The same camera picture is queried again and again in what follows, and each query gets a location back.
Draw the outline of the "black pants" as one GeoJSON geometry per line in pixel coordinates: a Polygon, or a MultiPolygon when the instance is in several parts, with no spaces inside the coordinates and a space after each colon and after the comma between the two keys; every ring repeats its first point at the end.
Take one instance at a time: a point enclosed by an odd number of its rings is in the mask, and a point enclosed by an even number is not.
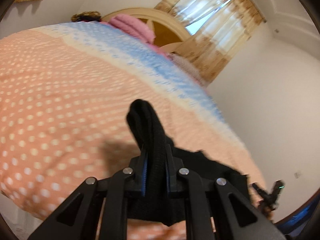
{"type": "Polygon", "coordinates": [[[180,203],[168,196],[166,145],[170,145],[173,157],[181,159],[186,168],[196,172],[201,178],[225,178],[248,200],[252,199],[246,175],[218,161],[208,159],[201,151],[190,152],[176,148],[172,139],[166,135],[149,102],[141,99],[132,102],[126,120],[139,149],[146,153],[142,175],[143,199],[146,200],[146,206],[138,208],[133,214],[134,219],[160,222],[166,226],[184,220],[180,203]]]}

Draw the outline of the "pink blue dotted bedspread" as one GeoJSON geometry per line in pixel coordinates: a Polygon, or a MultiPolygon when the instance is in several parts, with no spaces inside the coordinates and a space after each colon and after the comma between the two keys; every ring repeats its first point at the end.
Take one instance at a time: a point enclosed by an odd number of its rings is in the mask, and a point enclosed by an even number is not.
{"type": "MultiPolygon", "coordinates": [[[[176,148],[264,179],[206,89],[172,61],[108,24],[62,23],[1,40],[1,193],[42,222],[88,177],[129,166],[140,150],[126,116],[149,102],[176,148]]],[[[134,219],[126,239],[186,239],[185,222],[134,219]]]]}

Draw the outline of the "striped grey pillow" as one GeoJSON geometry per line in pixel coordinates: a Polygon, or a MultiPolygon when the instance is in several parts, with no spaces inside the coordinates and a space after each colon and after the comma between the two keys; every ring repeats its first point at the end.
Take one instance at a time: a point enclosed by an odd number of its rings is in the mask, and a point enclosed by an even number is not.
{"type": "Polygon", "coordinates": [[[202,87],[208,86],[208,82],[201,77],[199,70],[187,59],[175,53],[169,54],[169,57],[171,61],[176,66],[178,66],[178,68],[184,71],[185,74],[187,74],[190,78],[192,78],[196,83],[198,83],[202,87]]]}

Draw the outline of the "beige patterned curtain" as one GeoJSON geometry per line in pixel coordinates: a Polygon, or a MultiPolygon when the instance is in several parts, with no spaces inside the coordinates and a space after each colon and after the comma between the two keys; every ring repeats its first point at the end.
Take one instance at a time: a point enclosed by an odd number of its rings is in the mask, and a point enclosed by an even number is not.
{"type": "Polygon", "coordinates": [[[175,49],[212,82],[263,22],[251,0],[161,0],[155,7],[195,33],[175,49]]]}

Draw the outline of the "cream wooden headboard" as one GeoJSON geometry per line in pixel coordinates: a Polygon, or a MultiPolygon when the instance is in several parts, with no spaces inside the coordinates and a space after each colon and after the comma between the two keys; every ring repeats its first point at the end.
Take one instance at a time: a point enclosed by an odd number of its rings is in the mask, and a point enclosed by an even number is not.
{"type": "Polygon", "coordinates": [[[183,24],[167,12],[151,8],[128,8],[105,15],[102,21],[108,21],[118,14],[127,14],[142,20],[155,33],[154,44],[164,52],[173,53],[184,41],[191,37],[183,24]]]}

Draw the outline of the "pink folded blanket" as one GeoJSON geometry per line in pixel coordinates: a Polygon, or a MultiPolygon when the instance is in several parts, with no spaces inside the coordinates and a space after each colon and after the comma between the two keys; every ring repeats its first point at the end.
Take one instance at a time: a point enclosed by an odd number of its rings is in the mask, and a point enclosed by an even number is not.
{"type": "Polygon", "coordinates": [[[156,38],[154,31],[141,20],[127,14],[117,14],[108,20],[107,23],[130,36],[137,38],[150,47],[154,52],[168,59],[168,53],[154,45],[154,40],[156,38]]]}

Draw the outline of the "brown object beside bed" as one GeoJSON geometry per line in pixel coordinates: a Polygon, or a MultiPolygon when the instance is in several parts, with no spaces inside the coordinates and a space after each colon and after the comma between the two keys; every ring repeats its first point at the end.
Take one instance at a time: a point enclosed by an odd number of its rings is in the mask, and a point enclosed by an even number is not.
{"type": "Polygon", "coordinates": [[[92,22],[101,21],[101,14],[98,11],[85,11],[80,14],[75,14],[71,17],[72,22],[92,22]]]}

